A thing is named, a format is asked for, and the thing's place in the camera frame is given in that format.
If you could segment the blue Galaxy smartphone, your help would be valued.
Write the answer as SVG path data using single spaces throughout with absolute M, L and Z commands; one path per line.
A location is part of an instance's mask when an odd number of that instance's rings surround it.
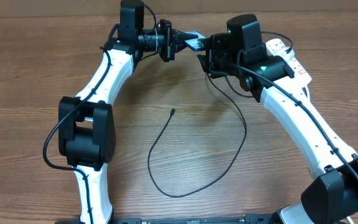
M 202 34 L 200 34 L 197 31 L 188 31 L 188 32 L 186 32 L 186 34 L 191 34 L 191 35 L 197 36 L 197 38 L 195 38 L 195 39 L 190 39 L 190 40 L 185 41 L 185 45 L 189 49 L 191 49 L 194 52 L 199 52 L 199 51 L 205 50 L 205 46 L 204 46 L 204 41 L 206 39 L 205 36 L 203 36 Z

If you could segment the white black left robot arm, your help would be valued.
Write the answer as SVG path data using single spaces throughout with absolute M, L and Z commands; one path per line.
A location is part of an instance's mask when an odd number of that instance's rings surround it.
M 113 26 L 101 48 L 103 59 L 89 83 L 74 97 L 63 97 L 58 106 L 58 148 L 78 181 L 81 215 L 77 223 L 110 223 L 113 207 L 108 196 L 108 163 L 116 147 L 112 105 L 137 64 L 159 54 L 164 62 L 191 47 L 195 31 L 182 32 L 168 20 L 144 27 L 142 1 L 122 1 L 120 22 Z

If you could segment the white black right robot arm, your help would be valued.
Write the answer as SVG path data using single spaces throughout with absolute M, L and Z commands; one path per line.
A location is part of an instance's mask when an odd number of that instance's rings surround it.
M 271 223 L 339 223 L 358 212 L 358 153 L 329 126 L 311 102 L 311 76 L 282 34 L 263 41 L 253 14 L 227 21 L 227 30 L 199 39 L 203 70 L 234 76 L 243 90 L 281 123 L 305 158 L 312 183 L 300 201 L 276 211 Z

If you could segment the white charger plug adapter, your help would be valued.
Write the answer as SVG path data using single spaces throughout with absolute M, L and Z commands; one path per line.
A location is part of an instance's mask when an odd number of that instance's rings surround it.
M 295 57 L 295 52 L 290 47 L 284 47 L 279 50 L 276 50 L 273 56 L 280 56 L 284 61 L 289 62 L 292 58 Z

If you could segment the white power strip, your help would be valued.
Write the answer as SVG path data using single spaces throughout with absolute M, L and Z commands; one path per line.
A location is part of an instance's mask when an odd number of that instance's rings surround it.
M 268 55 L 272 55 L 276 50 L 287 47 L 281 39 L 271 39 L 266 43 Z M 294 57 L 287 64 L 295 73 L 295 80 L 301 87 L 306 87 L 312 81 L 312 77 L 302 66 L 302 64 Z

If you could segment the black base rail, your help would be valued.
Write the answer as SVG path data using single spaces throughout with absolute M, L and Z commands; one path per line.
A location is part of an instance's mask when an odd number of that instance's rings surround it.
M 243 217 L 216 217 L 216 218 L 168 218 L 148 219 L 140 218 L 116 218 L 108 221 L 108 224 L 279 224 L 278 215 L 252 214 Z

